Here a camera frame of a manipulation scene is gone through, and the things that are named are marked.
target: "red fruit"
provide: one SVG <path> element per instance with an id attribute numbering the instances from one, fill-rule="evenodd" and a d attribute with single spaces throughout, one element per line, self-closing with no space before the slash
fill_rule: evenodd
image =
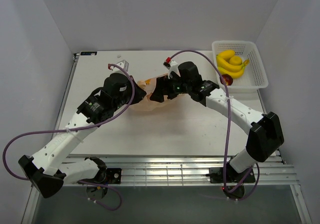
<path id="1" fill-rule="evenodd" d="M 233 78 L 228 74 L 224 74 L 224 75 L 222 75 L 222 77 L 223 77 L 226 85 L 232 85 L 232 83 L 234 82 Z"/>

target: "white basket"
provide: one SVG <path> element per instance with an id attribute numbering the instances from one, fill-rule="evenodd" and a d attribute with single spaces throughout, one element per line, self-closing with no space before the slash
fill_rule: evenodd
<path id="1" fill-rule="evenodd" d="M 242 61 L 249 59 L 250 63 L 245 68 L 245 73 L 238 79 L 233 80 L 233 84 L 228 86 L 230 92 L 254 92 L 268 86 L 268 79 L 264 65 L 256 45 L 249 41 L 214 41 L 212 52 L 214 65 L 217 66 L 216 55 L 225 50 L 234 50 L 235 55 L 242 58 Z M 218 83 L 223 89 L 224 86 L 216 74 Z"/>

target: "metal frame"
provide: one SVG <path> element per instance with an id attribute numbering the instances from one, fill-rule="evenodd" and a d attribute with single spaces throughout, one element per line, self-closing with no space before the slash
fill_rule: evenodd
<path id="1" fill-rule="evenodd" d="M 69 89 L 73 80 L 74 72 L 77 67 L 79 54 L 74 55 L 74 63 L 71 69 L 70 77 L 61 108 L 58 114 L 55 128 L 58 128 L 67 101 Z M 258 90 L 262 109 L 265 112 L 265 106 Z M 82 161 L 85 157 L 82 155 L 71 154 L 64 163 Z M 210 179 L 205 176 L 210 167 L 222 167 L 223 157 L 217 156 L 99 156 L 108 167 L 122 168 L 122 178 L 120 186 L 212 186 L 221 184 L 212 184 Z M 258 185 L 290 185 L 292 194 L 296 202 L 297 209 L 302 223 L 311 223 L 311 219 L 303 199 L 299 180 L 297 178 L 293 165 L 284 164 L 280 152 L 276 156 L 270 157 L 266 162 L 260 164 L 260 181 Z M 39 192 L 32 187 L 26 210 L 22 218 L 22 224 L 30 224 L 37 206 Z"/>

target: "banana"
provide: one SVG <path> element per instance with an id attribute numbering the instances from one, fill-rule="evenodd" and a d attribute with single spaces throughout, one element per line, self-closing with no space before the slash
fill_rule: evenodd
<path id="1" fill-rule="evenodd" d="M 218 54 L 218 56 L 222 57 L 224 60 L 228 61 L 231 57 L 235 56 L 234 50 L 225 50 Z"/>
<path id="2" fill-rule="evenodd" d="M 229 63 L 231 65 L 241 65 L 242 64 L 242 59 L 239 56 L 233 56 L 229 60 Z"/>
<path id="3" fill-rule="evenodd" d="M 219 55 L 217 55 L 216 59 L 217 59 L 216 63 L 219 67 L 222 67 L 230 72 L 239 72 L 242 69 L 242 67 L 244 66 L 244 65 L 231 65 L 227 61 L 225 61 L 222 57 L 220 57 Z"/>
<path id="4" fill-rule="evenodd" d="M 228 74 L 230 75 L 233 79 L 237 79 L 237 78 L 240 78 L 243 74 L 244 74 L 244 70 L 245 70 L 245 66 L 242 67 L 242 69 L 239 71 L 239 72 L 231 72 L 231 71 L 228 71 L 222 67 L 218 67 L 218 70 L 219 72 L 224 75 L 224 74 Z"/>

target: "dark gray floor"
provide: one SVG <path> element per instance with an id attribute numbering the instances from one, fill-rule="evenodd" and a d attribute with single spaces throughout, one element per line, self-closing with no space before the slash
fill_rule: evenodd
<path id="1" fill-rule="evenodd" d="M 289 186 L 258 186 L 247 200 L 235 203 L 209 199 L 224 197 L 220 187 L 121 187 L 124 203 L 108 211 L 75 194 L 85 187 L 64 187 L 55 196 L 40 197 L 33 223 L 300 223 Z M 117 205 L 109 191 L 105 204 Z"/>

